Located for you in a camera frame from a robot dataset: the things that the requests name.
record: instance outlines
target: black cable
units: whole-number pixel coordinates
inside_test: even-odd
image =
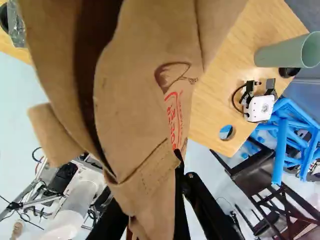
[[[9,216],[6,216],[6,217],[2,218],[2,219],[0,220],[0,223],[1,223],[3,220],[5,220],[5,219],[10,218],[14,213],[15,213],[15,211],[12,211],[12,213],[11,213]]]
[[[92,227],[94,227],[97,223],[96,213],[92,209],[89,209],[87,213],[88,213],[88,217],[93,220]]]
[[[240,110],[239,108],[237,108],[237,106],[236,106],[236,104],[235,104],[235,95],[237,94],[237,92],[238,92],[240,89],[244,88],[246,85],[247,85],[247,84],[245,83],[245,84],[241,85],[240,87],[238,87],[238,88],[233,92],[232,97],[231,97],[231,101],[232,101],[233,107],[235,108],[235,110],[237,110],[237,111],[238,111],[239,113],[241,113],[241,114],[244,114],[244,111],[242,111],[242,110]]]
[[[2,198],[2,199],[5,200],[8,204],[10,204],[10,202],[9,202],[7,199],[5,199],[3,196],[0,195],[0,198]]]
[[[33,159],[34,161],[36,161],[37,163],[41,163],[41,161],[38,160],[38,159],[36,159],[36,157],[35,157],[35,152],[36,152],[37,150],[39,150],[39,149],[42,149],[42,147],[41,147],[41,146],[37,147],[35,150],[33,150],[32,154],[31,154],[32,159]]]
[[[35,226],[35,227],[37,227],[37,228],[39,228],[39,229],[41,229],[41,230],[44,231],[44,229],[43,229],[42,227],[40,227],[40,226],[38,226],[37,224],[34,224],[33,222],[30,221],[31,219],[30,219],[30,217],[29,217],[28,214],[26,214],[26,213],[19,213],[19,212],[17,212],[17,211],[16,211],[16,213],[19,214],[21,220],[23,220],[24,222],[29,223],[29,224],[31,224],[31,225],[33,225],[33,226]],[[25,218],[23,218],[22,215],[27,216],[27,217],[28,217],[28,220],[26,220]]]

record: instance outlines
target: wire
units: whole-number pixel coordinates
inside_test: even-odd
[[[231,97],[231,101],[232,101],[233,107],[235,108],[235,110],[237,110],[237,111],[238,111],[239,113],[241,113],[241,114],[244,114],[244,111],[242,111],[242,110],[240,110],[239,108],[237,108],[237,106],[236,106],[236,104],[235,104],[235,95],[237,94],[237,92],[238,92],[240,89],[244,88],[245,86],[246,86],[246,83],[243,84],[243,85],[241,85],[240,87],[238,87],[238,88],[233,92],[232,97]]]
[[[219,199],[224,199],[231,206],[231,208],[234,209],[234,207],[231,205],[231,203],[227,199],[225,199],[223,196],[218,197],[216,199],[216,201],[218,201]]]
[[[39,149],[42,149],[42,147],[41,147],[41,146],[37,147],[35,150],[32,151],[32,154],[31,154],[32,159],[33,159],[34,161],[36,161],[37,163],[41,163],[41,160],[42,160],[42,158],[41,158],[40,160],[38,160],[38,159],[36,159],[36,157],[35,157],[35,152],[36,152],[37,150],[39,150]]]
[[[6,216],[6,217],[2,218],[2,219],[0,220],[0,223],[1,223],[3,220],[5,220],[5,219],[10,218],[14,213],[15,213],[15,211],[12,211],[12,213],[11,213],[9,216]]]
[[[88,213],[88,217],[93,220],[92,227],[94,227],[97,223],[97,215],[95,211],[93,211],[92,209],[89,209],[87,213]]]
[[[8,204],[10,204],[10,202],[9,202],[7,199],[5,199],[3,196],[0,195],[0,198],[2,198],[2,199],[5,200]]]
[[[21,220],[23,220],[24,222],[29,223],[29,224],[31,224],[31,225],[33,225],[33,226],[35,226],[35,227],[37,227],[37,228],[39,228],[39,229],[41,229],[41,230],[43,230],[43,231],[45,230],[45,229],[43,229],[42,227],[38,226],[37,224],[34,224],[33,222],[31,222],[31,221],[30,221],[31,219],[30,219],[30,217],[29,217],[28,214],[26,214],[26,213],[19,213],[19,212],[17,212],[17,211],[16,211],[16,213],[19,214]],[[22,217],[23,215],[27,216],[27,217],[28,217],[28,220],[25,219],[25,218],[23,218],[23,217]]]

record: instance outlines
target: wooden tabletop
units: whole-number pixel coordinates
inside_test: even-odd
[[[254,52],[308,33],[306,27],[283,0],[249,0],[221,45],[192,99],[189,137],[225,156],[232,157],[255,129],[232,105],[231,95],[244,81],[261,81],[257,91],[264,93],[268,78],[276,78],[280,96],[292,79],[283,79],[277,68],[254,64]],[[241,93],[235,96],[238,102]],[[219,131],[225,125],[235,129],[233,138],[222,141]]]
[[[7,0],[0,0],[0,6]],[[31,56],[27,48],[15,47],[9,35],[0,27],[0,52],[19,59],[26,64],[31,64]]]

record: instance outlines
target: blue plastic part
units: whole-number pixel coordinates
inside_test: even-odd
[[[313,125],[315,128],[320,129],[320,125],[312,119],[308,114],[306,114],[305,111],[303,111],[295,102],[288,99],[288,103],[294,108],[295,111],[297,111],[303,119],[308,122],[309,124]]]
[[[250,134],[250,136],[253,138],[253,139],[257,139],[258,138],[258,132],[259,130],[257,130],[257,127],[255,128],[255,130]]]
[[[220,133],[229,133],[232,125],[225,125],[223,128],[220,129]]]
[[[284,169],[286,146],[287,146],[287,133],[289,129],[288,120],[283,118],[279,121],[279,131],[277,135],[277,144],[275,149],[275,160],[273,166],[273,173],[271,182],[273,184],[281,185],[282,172]]]
[[[301,165],[303,163],[303,160],[302,159],[298,159],[298,158],[293,158],[293,157],[289,157],[289,156],[286,156],[285,157],[285,161],[286,162],[290,162],[290,163],[293,163],[293,164],[299,164]]]
[[[290,139],[286,140],[286,144],[288,144],[289,146],[291,146],[299,151],[301,151],[303,149],[300,145],[298,145],[297,143],[295,143],[294,141],[292,141]]]
[[[274,106],[273,106],[272,112],[274,113],[275,111],[279,110],[284,105],[286,105],[288,102],[289,102],[289,99],[285,98],[285,97],[278,99],[278,101],[276,101]]]
[[[308,142],[300,138],[293,130],[290,128],[287,131],[288,133],[288,138],[294,140],[297,144],[299,144],[302,148],[307,148],[308,147]]]
[[[256,126],[255,130],[278,130],[278,126],[277,125],[273,125],[273,124],[258,124],[258,126]]]
[[[277,131],[276,130],[268,130],[268,133],[272,136],[272,137],[274,137],[275,139],[277,138]]]
[[[247,159],[247,158],[249,157],[249,155],[248,155],[248,153],[243,152],[243,153],[241,153],[241,157],[242,157],[243,159]]]
[[[284,162],[284,166],[286,168],[291,168],[291,167],[294,167],[294,166],[297,166],[297,165],[299,165],[299,164],[293,163],[293,162],[287,162],[287,161]]]
[[[311,134],[312,134],[312,137],[309,143],[309,147],[306,149],[304,161],[303,161],[303,164],[301,165],[301,171],[299,173],[299,177],[302,181],[306,181],[308,169],[310,167],[310,164],[313,162],[314,153],[320,138],[319,129],[314,129],[314,131]]]
[[[257,147],[254,148],[253,144],[249,141],[245,141],[243,146],[246,148],[250,155],[253,155],[259,151],[259,149]]]
[[[262,144],[266,141],[262,136],[258,136],[257,140]]]

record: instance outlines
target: brown paper bag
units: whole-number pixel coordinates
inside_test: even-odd
[[[194,85],[245,2],[20,1],[55,115],[104,163],[141,240],[173,238],[172,149],[184,156]]]

